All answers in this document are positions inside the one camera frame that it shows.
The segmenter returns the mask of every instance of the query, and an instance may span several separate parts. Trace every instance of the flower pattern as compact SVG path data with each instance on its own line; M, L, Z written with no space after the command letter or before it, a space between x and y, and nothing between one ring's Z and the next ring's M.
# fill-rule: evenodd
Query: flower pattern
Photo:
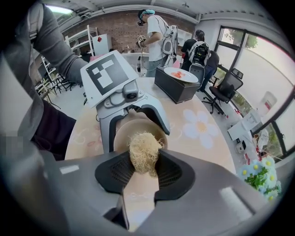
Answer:
M188 121L183 126L183 132L189 138L200 138L202 146L205 148L213 147L213 137L218 135L218 128L208 122L208 116L204 111L195 114L192 110L183 111L185 119Z

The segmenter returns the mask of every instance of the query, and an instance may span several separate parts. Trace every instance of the plate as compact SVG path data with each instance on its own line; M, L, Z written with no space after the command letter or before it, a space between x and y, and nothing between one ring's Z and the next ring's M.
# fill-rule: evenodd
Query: plate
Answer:
M197 83L199 81L192 73L179 68L166 67L164 72L175 79L179 79L187 83Z

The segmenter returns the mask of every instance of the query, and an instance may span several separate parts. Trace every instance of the tree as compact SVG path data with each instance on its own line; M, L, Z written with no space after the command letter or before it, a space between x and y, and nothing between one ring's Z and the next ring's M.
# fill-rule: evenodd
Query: tree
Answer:
M243 37L243 32L229 29L229 33L226 33L225 37L233 40L234 45L240 46ZM256 45L257 37L253 35L248 35L245 48L256 48Z

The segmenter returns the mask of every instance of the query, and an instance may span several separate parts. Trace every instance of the table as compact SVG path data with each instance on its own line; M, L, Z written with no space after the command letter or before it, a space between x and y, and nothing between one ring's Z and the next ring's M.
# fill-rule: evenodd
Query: table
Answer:
M176 105L154 84L154 78L140 77L137 79L137 84L145 93L158 98L165 109L171 129L170 135L167 136L169 150L211 161L236 173L230 151L219 127L197 96ZM71 134L65 159L103 154L96 114L95 108L90 109L87 105L83 108ZM117 130L128 118L117 123ZM130 231L134 231L152 212L153 196L158 190L158 179L151 178L148 174L134 173L124 189Z

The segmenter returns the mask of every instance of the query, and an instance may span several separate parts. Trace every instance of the man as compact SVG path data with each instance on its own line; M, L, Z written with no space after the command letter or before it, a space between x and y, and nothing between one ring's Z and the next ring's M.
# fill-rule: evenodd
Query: man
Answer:
M198 29L195 32L195 36L193 39L188 39L187 41L184 42L183 48L181 49L181 51L183 52L183 57L184 57L183 65L181 69L185 71L189 71L189 68L192 65L192 63L189 60L189 51L196 41L205 41L205 33L200 29Z
M205 87L207 83L209 82L210 78L216 73L218 63L219 63L219 56L217 55L215 51L211 50L210 55L211 56L209 57L207 64L205 66L205 75L204 75L203 83L200 87L201 92L205 91Z
M87 62L71 52L71 49L64 42L53 13L48 7L36 2L29 10L30 14L32 9L43 9L43 19L40 21L42 24L36 32L35 39L33 41L30 39L31 25L29 18L25 17L16 27L14 39L4 49L4 58L10 70L33 100L21 121L20 127L17 129L17 135L33 141L39 149L52 152L56 160L62 160L65 159L67 144L76 121L56 110L37 94L30 78L32 73L29 72L31 44L57 68L60 74L70 81L82 83L80 69ZM18 94L14 94L14 96L21 104L24 97L18 98Z
M142 47L148 46L149 64L146 77L155 77L156 68L165 66L168 55L162 52L163 36L168 24L162 17L156 16L153 10L141 10L138 17L142 23L147 23L147 38L141 43Z

